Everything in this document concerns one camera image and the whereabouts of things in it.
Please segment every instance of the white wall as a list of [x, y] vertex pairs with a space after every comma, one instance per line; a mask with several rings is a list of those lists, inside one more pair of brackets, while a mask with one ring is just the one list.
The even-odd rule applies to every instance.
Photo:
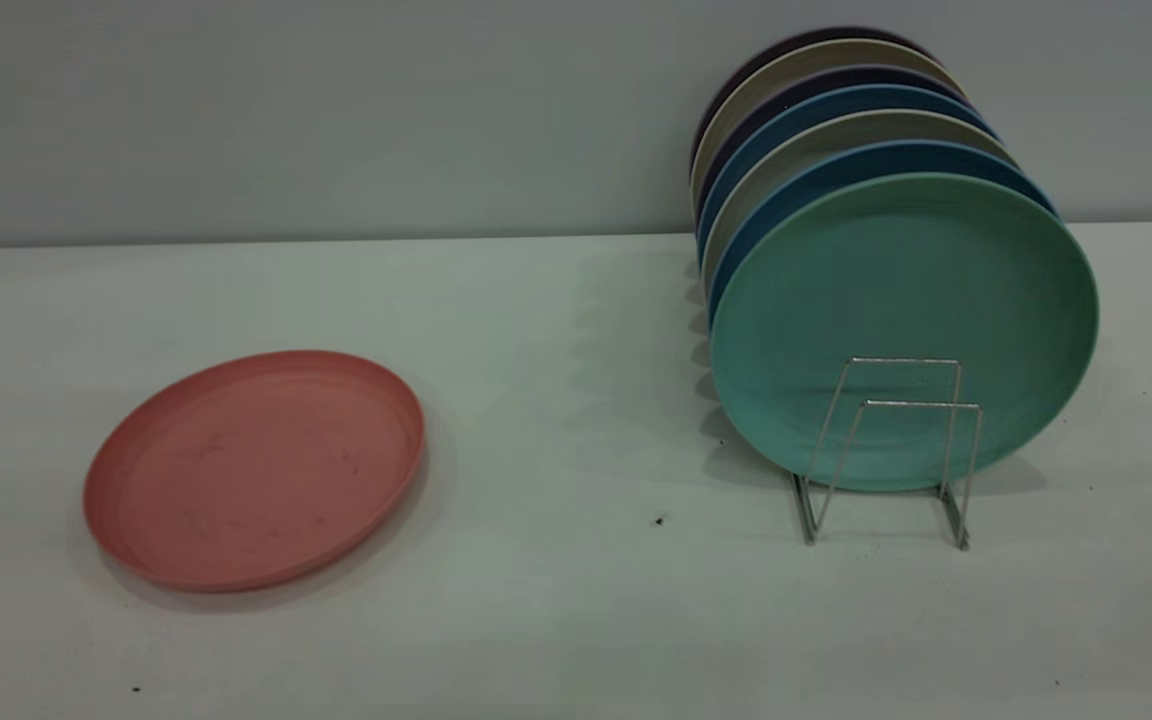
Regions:
[[710, 92], [842, 22], [1152, 219], [1147, 0], [0, 0], [0, 243], [682, 229]]

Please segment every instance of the table surface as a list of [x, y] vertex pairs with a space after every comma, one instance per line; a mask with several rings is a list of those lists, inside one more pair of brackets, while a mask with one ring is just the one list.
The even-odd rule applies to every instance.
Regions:
[[[0, 717], [1152, 717], [1152, 223], [1075, 225], [1078, 395], [979, 475], [806, 547], [707, 370], [687, 236], [0, 250]], [[181, 594], [83, 524], [152, 392], [282, 348], [396, 369], [401, 511], [310, 578]]]

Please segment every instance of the mint green plate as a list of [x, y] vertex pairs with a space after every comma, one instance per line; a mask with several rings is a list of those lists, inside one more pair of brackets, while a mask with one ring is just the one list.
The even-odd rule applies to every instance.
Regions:
[[[986, 411], [980, 469], [1060, 414], [1097, 324], [1091, 266], [1048, 211], [982, 179], [911, 173], [838, 190], [772, 229], [727, 286], [710, 347], [732, 423], [796, 473], [850, 357], [960, 361], [960, 401]], [[829, 482], [865, 397], [950, 400], [952, 388], [946, 366], [852, 366], [813, 479]], [[866, 410], [838, 486], [935, 486], [947, 427], [946, 410]], [[952, 477], [967, 472], [972, 433], [973, 415], [957, 414]]]

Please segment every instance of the dish rack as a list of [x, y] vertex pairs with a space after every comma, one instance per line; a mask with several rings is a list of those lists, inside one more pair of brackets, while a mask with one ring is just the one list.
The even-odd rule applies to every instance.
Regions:
[[[835, 469], [833, 469], [833, 478], [829, 480], [829, 486], [824, 495], [824, 502], [820, 505], [820, 510], [814, 511], [812, 506], [812, 495], [810, 495], [810, 486], [813, 483], [813, 471], [814, 464], [817, 464], [817, 457], [820, 455], [820, 450], [824, 447], [824, 441], [829, 433], [829, 424], [833, 422], [833, 414], [838, 410], [838, 397], [842, 395], [842, 388], [847, 385], [847, 372], [855, 365], [933, 365], [933, 366], [945, 366], [954, 369], [954, 393], [952, 393], [950, 400], [937, 401], [937, 400], [882, 400], [881, 397], [867, 397], [867, 400], [861, 401], [861, 404], [856, 407], [856, 414], [851, 419], [851, 429], [847, 430], [847, 439], [842, 444], [841, 450], [838, 453], [838, 463]], [[968, 550], [968, 501], [972, 498], [972, 477], [975, 475], [975, 461], [977, 460], [977, 452], [980, 448], [980, 429], [984, 427], [984, 409], [976, 404], [975, 402], [960, 402], [958, 392], [963, 388], [963, 364], [958, 363], [956, 359], [923, 359], [922, 357], [852, 357], [842, 364], [842, 370], [838, 373], [838, 384], [833, 388], [833, 399], [829, 401], [829, 410], [824, 415], [824, 423], [820, 424], [820, 434], [817, 437], [817, 444], [814, 444], [814, 449], [812, 450], [812, 458], [808, 461], [808, 469], [805, 473], [798, 475], [790, 472], [791, 485], [794, 486], [794, 500], [799, 509], [799, 518], [803, 521], [803, 535], [806, 543], [814, 544], [817, 538], [820, 537], [820, 528], [823, 528], [824, 518], [826, 518], [826, 511], [829, 509], [829, 502], [835, 495], [838, 488], [838, 478], [842, 477], [842, 468], [847, 462], [847, 452], [850, 450], [852, 442], [856, 439], [856, 430], [861, 427], [861, 419], [864, 418], [865, 411], [870, 407], [892, 407], [892, 409], [902, 409], [907, 411], [914, 410], [948, 410], [950, 411], [950, 423], [948, 423], [948, 429], [945, 433], [945, 464], [941, 469], [941, 482], [938, 486], [929, 488], [929, 494], [932, 497], [938, 497], [941, 500], [942, 506], [945, 506], [946, 518], [950, 522], [950, 531], [954, 533], [954, 544], [958, 550]], [[963, 482], [963, 505], [958, 505], [954, 497], [954, 487], [952, 486], [950, 478], [950, 456], [954, 450], [954, 423], [957, 419], [957, 414], [972, 414], [975, 416], [975, 429], [972, 438], [972, 455], [968, 460], [968, 473]]]

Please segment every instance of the dark blue plate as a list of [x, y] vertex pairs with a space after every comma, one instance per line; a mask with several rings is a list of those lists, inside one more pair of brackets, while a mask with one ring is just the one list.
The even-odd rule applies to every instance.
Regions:
[[799, 105], [808, 100], [812, 100], [813, 97], [819, 94], [827, 94], [835, 90], [842, 90], [842, 88], [851, 88], [858, 85], [904, 85], [909, 88], [923, 88], [937, 94], [947, 97], [947, 99], [955, 100], [960, 105], [965, 106], [965, 108], [972, 108], [963, 94], [960, 94], [954, 88], [945, 85], [941, 81], [929, 76], [927, 74], [919, 73], [916, 70], [910, 70], [908, 68], [896, 68], [892, 65], [848, 65], [842, 68], [828, 69], [824, 73], [817, 73], [812, 77], [801, 79], [799, 82], [791, 83], [790, 85], [782, 88], [780, 92], [770, 97], [766, 103], [759, 105], [758, 108], [742, 119], [740, 124], [735, 129], [732, 129], [732, 135], [728, 135], [722, 145], [718, 146], [718, 151], [714, 154], [713, 161], [710, 161], [708, 169], [705, 172], [704, 176], [700, 177], [700, 183], [695, 184], [695, 196], [691, 199], [691, 206], [696, 214], [700, 213], [702, 200], [707, 196], [708, 189], [713, 185], [714, 179], [718, 177], [718, 173], [722, 172], [723, 165], [727, 164], [728, 159], [735, 154], [736, 150], [741, 145], [744, 145], [745, 141], [749, 141], [755, 132], [758, 132], [768, 122], [772, 122], [776, 115], [785, 113], [787, 109], [794, 108], [794, 106]]
[[733, 234], [732, 243], [723, 251], [722, 259], [718, 262], [713, 287], [708, 288], [710, 325], [713, 325], [718, 301], [722, 300], [723, 290], [732, 281], [732, 274], [736, 273], [745, 256], [750, 255], [772, 228], [797, 210], [804, 209], [810, 202], [839, 188], [869, 179], [907, 173], [952, 173], [984, 179], [1009, 187], [1060, 219], [1047, 196], [1043, 195], [1043, 191], [1018, 169], [987, 152], [956, 142], [879, 142], [876, 145], [842, 152], [813, 165], [812, 168], [805, 169], [797, 177], [776, 188], [753, 213], [749, 214], [749, 218], [745, 218], [736, 234]]
[[[894, 73], [918, 76], [918, 73], [910, 70], [893, 70]], [[782, 142], [804, 132], [820, 123], [828, 122], [842, 115], [863, 113], [867, 109], [927, 109], [932, 113], [940, 113], [963, 120], [980, 131], [988, 132], [992, 137], [996, 134], [980, 119], [980, 115], [970, 109], [963, 103], [953, 100], [943, 92], [933, 92], [924, 88], [909, 85], [859, 85], [855, 88], [841, 88], [826, 94], [810, 97], [810, 99], [794, 105], [789, 109], [781, 111], [767, 124], [756, 129], [748, 141], [732, 152], [713, 182], [710, 183], [707, 195], [703, 195], [703, 202], [698, 207], [698, 219], [696, 219], [696, 250], [703, 258], [705, 242], [708, 240], [708, 232], [713, 228], [714, 218], [718, 218], [718, 210], [723, 202], [735, 190], [741, 179], [753, 168], [759, 160], [768, 152], [776, 150]]]

